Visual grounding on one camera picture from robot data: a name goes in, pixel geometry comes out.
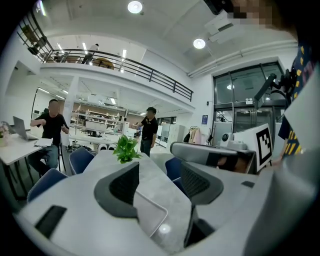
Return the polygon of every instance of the green plant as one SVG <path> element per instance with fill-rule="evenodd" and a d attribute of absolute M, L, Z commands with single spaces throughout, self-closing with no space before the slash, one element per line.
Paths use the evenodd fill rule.
<path fill-rule="evenodd" d="M 141 158 L 141 155 L 135 151 L 137 143 L 138 142 L 135 139 L 122 135 L 116 144 L 116 149 L 113 152 L 113 155 L 118 157 L 118 161 L 120 160 L 121 164 L 131 162 L 133 158 Z"/>

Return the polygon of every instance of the sign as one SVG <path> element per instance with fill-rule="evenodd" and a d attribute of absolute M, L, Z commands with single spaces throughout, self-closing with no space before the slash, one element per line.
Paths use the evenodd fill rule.
<path fill-rule="evenodd" d="M 202 116 L 202 123 L 201 124 L 202 125 L 208 124 L 208 115 L 207 114 Z"/>

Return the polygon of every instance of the paper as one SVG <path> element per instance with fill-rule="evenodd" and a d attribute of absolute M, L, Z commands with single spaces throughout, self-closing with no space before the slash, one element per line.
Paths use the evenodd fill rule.
<path fill-rule="evenodd" d="M 34 144 L 35 147 L 49 147 L 52 145 L 53 138 L 40 138 Z"/>
<path fill-rule="evenodd" d="M 302 149 L 319 147 L 320 141 L 320 66 L 317 64 L 303 90 L 284 112 Z"/>

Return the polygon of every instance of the white desk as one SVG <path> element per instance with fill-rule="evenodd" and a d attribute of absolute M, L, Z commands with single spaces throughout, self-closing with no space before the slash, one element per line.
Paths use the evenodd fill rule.
<path fill-rule="evenodd" d="M 25 196 L 27 196 L 27 190 L 25 188 L 25 185 L 23 184 L 23 181 L 21 179 L 21 175 L 19 173 L 19 167 L 17 165 L 17 161 L 24 158 L 32 184 L 34 183 L 31 173 L 30 173 L 30 167 L 27 163 L 27 156 L 31 155 L 34 152 L 39 151 L 42 149 L 42 147 L 34 146 L 36 140 L 30 140 L 26 141 L 23 138 L 21 138 L 18 134 L 11 134 L 9 136 L 8 146 L 0 147 L 0 159 L 3 162 L 3 168 L 5 171 L 5 175 L 8 179 L 10 188 L 12 190 L 12 193 L 16 200 L 24 200 L 25 197 L 18 196 L 15 190 L 15 187 L 12 183 L 11 176 L 10 176 L 10 165 L 14 164 L 17 177 L 19 179 L 19 182 L 21 184 L 21 187 L 25 193 Z"/>
<path fill-rule="evenodd" d="M 137 190 L 168 210 L 163 223 L 170 231 L 157 230 L 151 237 L 164 251 L 142 231 L 136 219 L 113 217 L 98 205 L 93 193 L 97 182 L 130 164 L 120 164 L 112 153 L 100 152 L 84 173 L 60 181 L 26 205 L 19 216 L 34 225 L 50 206 L 66 207 L 50 241 L 76 255 L 99 256 L 107 252 L 108 255 L 162 256 L 183 250 L 191 203 L 144 153 L 141 159 L 135 159 L 139 161 Z"/>

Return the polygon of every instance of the jeans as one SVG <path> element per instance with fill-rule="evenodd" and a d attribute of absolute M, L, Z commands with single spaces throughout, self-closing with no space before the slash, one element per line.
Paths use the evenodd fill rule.
<path fill-rule="evenodd" d="M 150 157 L 152 140 L 141 140 L 140 151 Z"/>
<path fill-rule="evenodd" d="M 57 168 L 58 157 L 58 147 L 51 145 L 29 155 L 28 162 L 38 173 L 44 175 L 51 168 Z"/>

